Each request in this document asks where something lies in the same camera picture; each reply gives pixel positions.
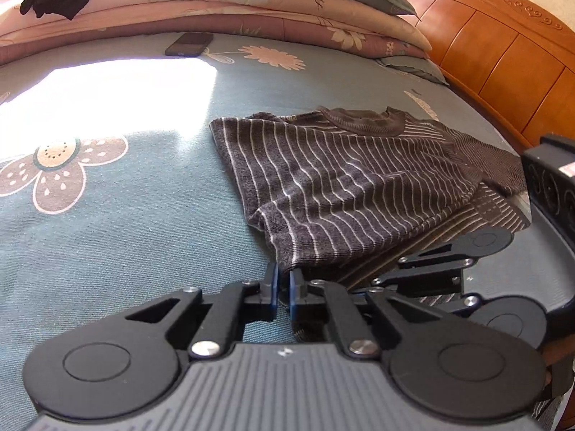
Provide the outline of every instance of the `wooden bed frame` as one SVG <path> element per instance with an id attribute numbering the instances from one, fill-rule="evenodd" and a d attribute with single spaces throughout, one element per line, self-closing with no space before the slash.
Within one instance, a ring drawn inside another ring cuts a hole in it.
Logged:
<path id="1" fill-rule="evenodd" d="M 575 33 L 563 22 L 528 0 L 409 1 L 419 18 L 402 18 L 433 62 L 514 147 L 575 138 Z"/>

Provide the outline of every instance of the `pink floral blanket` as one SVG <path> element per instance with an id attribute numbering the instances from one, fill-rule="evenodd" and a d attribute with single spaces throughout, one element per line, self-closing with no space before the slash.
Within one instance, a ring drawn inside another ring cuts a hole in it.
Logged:
<path id="1" fill-rule="evenodd" d="M 425 58 L 431 48 L 403 19 L 352 0 L 90 0 L 73 21 L 22 16 L 22 0 L 0 1 L 0 64 L 70 43 L 169 30 L 252 35 L 368 58 Z"/>

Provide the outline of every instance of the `yellow flower center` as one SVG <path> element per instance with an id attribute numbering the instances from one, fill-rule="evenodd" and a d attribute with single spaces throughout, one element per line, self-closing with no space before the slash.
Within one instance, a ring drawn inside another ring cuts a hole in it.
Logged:
<path id="1" fill-rule="evenodd" d="M 43 167 L 58 167 L 72 157 L 74 151 L 76 151 L 76 141 L 74 139 L 59 140 L 40 146 L 36 159 Z"/>

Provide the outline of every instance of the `mattress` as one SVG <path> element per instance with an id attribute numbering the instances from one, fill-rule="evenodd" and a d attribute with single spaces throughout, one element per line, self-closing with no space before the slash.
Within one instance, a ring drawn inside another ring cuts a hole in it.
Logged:
<path id="1" fill-rule="evenodd" d="M 512 150 L 448 87 L 374 60 L 223 34 L 197 59 L 163 56 L 178 37 L 80 43 L 0 68 L 0 169 L 15 170 L 0 176 L 13 187 L 0 196 L 4 429 L 35 414 L 20 372 L 41 341 L 182 286 L 263 276 L 270 253 L 245 224 L 212 119 L 391 106 Z M 294 341 L 281 309 L 245 339 Z"/>

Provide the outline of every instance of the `smartphone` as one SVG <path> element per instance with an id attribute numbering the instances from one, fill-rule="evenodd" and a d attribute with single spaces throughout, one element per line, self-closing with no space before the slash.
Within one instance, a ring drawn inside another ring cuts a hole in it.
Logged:
<path id="1" fill-rule="evenodd" d="M 187 32 L 166 48 L 166 56 L 199 57 L 213 38 L 213 34 L 205 32 Z"/>

